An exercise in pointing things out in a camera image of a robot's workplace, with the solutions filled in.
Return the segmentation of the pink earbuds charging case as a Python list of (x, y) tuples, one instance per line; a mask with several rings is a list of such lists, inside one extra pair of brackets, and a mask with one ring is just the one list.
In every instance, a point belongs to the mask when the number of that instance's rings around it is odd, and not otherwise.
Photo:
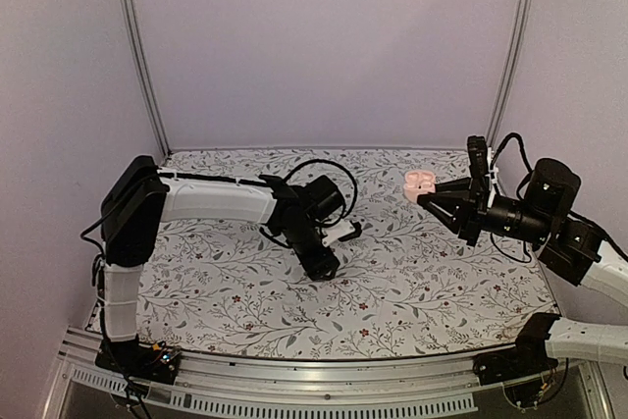
[(436, 176), (430, 171), (408, 171), (404, 175), (402, 189), (405, 198), (416, 203), (420, 196), (436, 192)]

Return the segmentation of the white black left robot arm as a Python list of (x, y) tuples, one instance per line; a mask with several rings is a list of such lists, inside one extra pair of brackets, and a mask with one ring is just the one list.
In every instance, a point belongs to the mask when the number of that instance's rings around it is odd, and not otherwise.
[(163, 223), (178, 220), (241, 221), (283, 236), (312, 281), (332, 278), (339, 266), (331, 246), (353, 234), (343, 215), (344, 198), (321, 176), (305, 185), (262, 175), (257, 180), (198, 176), (165, 171), (149, 156), (136, 157), (101, 204), (101, 215), (80, 237), (99, 231), (102, 276), (102, 335), (109, 359), (126, 374), (145, 366), (136, 345), (136, 305), (144, 264), (151, 257)]

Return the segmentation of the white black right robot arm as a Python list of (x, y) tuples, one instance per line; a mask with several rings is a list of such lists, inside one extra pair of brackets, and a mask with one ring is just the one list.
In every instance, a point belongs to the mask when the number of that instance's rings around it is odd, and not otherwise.
[[(445, 183), (431, 172), (410, 171), (403, 192), (467, 245), (475, 245), (482, 232), (529, 243), (538, 261), (564, 281), (626, 304), (626, 254), (599, 225), (570, 214), (580, 184), (566, 165), (543, 158), (525, 178), (521, 199), (499, 194), (490, 170), (480, 164), (472, 165), (470, 177)], [(627, 329), (536, 313), (508, 354), (507, 367), (517, 376), (550, 368), (560, 358), (624, 365)]]

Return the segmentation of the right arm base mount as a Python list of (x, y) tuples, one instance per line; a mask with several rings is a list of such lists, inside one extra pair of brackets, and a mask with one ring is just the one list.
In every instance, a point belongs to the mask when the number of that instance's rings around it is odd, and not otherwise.
[(514, 346), (473, 357), (473, 373), (482, 386), (502, 384), (511, 406), (519, 410), (538, 408), (554, 399), (562, 389), (569, 369), (558, 378), (559, 360), (548, 355), (545, 342), (550, 328), (560, 319), (555, 313), (536, 313), (516, 337)]

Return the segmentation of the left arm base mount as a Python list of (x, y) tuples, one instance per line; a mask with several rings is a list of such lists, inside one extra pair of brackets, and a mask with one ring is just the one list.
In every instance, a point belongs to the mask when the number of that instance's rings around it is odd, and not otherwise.
[(132, 379), (172, 385), (178, 375), (182, 350), (163, 341), (142, 344), (138, 338), (126, 341), (104, 339), (95, 365)]

